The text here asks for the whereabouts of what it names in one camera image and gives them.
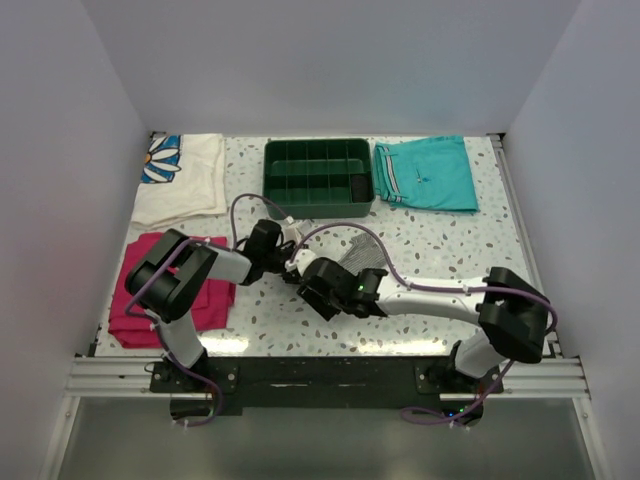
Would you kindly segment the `grey striped underwear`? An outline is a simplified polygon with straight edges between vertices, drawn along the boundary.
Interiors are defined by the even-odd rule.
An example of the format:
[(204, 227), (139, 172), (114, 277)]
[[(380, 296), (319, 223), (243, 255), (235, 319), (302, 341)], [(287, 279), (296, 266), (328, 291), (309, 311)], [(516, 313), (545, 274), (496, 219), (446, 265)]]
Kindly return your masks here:
[(366, 233), (350, 239), (350, 247), (338, 264), (353, 275), (364, 269), (379, 269), (386, 265), (385, 257), (376, 241)]

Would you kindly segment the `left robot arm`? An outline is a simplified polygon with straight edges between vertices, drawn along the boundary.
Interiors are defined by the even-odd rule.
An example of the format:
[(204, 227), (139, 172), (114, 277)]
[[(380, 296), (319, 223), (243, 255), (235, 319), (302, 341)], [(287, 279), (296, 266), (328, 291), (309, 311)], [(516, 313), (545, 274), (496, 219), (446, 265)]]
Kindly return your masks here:
[(169, 229), (128, 272), (124, 288), (131, 299), (124, 312), (150, 321), (175, 365), (173, 382), (185, 392), (196, 392), (211, 376), (191, 313), (203, 287), (210, 280), (249, 286), (266, 273), (290, 280), (285, 263), (295, 246), (271, 220), (258, 221), (236, 248)]

